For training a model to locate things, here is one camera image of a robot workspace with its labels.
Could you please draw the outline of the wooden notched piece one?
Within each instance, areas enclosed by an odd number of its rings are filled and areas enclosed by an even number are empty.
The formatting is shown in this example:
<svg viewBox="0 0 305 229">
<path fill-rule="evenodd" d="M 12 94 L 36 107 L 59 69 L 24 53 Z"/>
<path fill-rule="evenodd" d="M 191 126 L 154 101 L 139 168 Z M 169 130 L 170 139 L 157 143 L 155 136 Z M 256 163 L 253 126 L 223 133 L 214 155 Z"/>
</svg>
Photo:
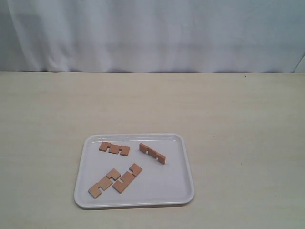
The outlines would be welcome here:
<svg viewBox="0 0 305 229">
<path fill-rule="evenodd" d="M 149 146 L 140 143 L 139 144 L 139 150 L 144 153 L 149 155 L 150 157 L 153 157 L 154 159 L 156 159 L 159 163 L 165 165 L 166 163 L 166 156 L 158 153 L 156 150 L 150 148 Z"/>
</svg>

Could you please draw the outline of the wooden notched piece two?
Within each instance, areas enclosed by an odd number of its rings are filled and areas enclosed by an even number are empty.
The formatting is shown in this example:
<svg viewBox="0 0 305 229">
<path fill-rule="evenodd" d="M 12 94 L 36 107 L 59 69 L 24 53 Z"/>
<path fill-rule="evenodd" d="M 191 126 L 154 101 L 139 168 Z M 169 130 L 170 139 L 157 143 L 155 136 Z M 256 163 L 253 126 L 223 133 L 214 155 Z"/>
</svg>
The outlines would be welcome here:
<svg viewBox="0 0 305 229">
<path fill-rule="evenodd" d="M 103 141 L 99 147 L 99 150 L 103 151 L 103 152 L 106 152 L 108 150 L 108 152 L 112 153 L 112 154 L 120 154 L 121 156 L 128 156 L 130 147 L 116 145 L 116 144 L 112 144 L 112 143 Z"/>
</svg>

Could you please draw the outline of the wooden notched piece four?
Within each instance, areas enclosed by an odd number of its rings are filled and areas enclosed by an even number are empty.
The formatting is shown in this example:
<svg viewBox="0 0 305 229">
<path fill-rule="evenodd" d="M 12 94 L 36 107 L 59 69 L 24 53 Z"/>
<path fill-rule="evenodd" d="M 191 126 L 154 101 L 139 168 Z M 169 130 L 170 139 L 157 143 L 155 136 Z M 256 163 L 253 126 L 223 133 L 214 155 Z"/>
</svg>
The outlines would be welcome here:
<svg viewBox="0 0 305 229">
<path fill-rule="evenodd" d="M 139 165 L 136 163 L 132 164 L 129 171 L 126 171 L 112 187 L 119 193 L 122 193 L 141 172 L 142 168 Z"/>
</svg>

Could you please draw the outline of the wooden notched piece three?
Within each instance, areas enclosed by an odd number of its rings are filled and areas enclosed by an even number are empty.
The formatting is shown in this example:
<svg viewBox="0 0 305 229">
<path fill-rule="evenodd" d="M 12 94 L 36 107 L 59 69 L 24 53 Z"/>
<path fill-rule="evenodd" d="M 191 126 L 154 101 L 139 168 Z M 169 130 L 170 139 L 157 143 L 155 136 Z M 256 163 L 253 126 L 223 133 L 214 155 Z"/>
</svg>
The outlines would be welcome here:
<svg viewBox="0 0 305 229">
<path fill-rule="evenodd" d="M 98 181 L 88 190 L 89 194 L 93 198 L 99 197 L 102 194 L 102 191 L 105 191 L 113 184 L 112 180 L 116 181 L 120 177 L 121 174 L 119 173 L 119 171 L 113 168 L 100 181 Z"/>
</svg>

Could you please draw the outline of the white plastic tray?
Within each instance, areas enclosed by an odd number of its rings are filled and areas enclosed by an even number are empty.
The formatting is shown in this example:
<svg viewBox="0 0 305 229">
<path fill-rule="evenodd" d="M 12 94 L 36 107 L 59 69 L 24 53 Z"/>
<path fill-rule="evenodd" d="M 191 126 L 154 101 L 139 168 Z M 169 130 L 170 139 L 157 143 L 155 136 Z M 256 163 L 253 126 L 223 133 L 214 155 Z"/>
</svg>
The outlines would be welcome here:
<svg viewBox="0 0 305 229">
<path fill-rule="evenodd" d="M 185 205 L 194 195 L 184 140 L 177 134 L 103 134 L 84 142 L 74 191 L 81 208 Z"/>
</svg>

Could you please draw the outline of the white backdrop curtain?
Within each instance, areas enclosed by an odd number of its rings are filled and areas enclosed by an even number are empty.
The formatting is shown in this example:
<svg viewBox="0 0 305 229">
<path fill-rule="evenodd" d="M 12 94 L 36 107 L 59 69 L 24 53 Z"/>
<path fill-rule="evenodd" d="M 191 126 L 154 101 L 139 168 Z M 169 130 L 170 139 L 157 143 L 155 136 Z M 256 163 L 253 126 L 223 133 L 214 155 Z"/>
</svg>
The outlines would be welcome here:
<svg viewBox="0 0 305 229">
<path fill-rule="evenodd" d="M 303 73 L 302 0 L 3 0 L 0 68 Z"/>
</svg>

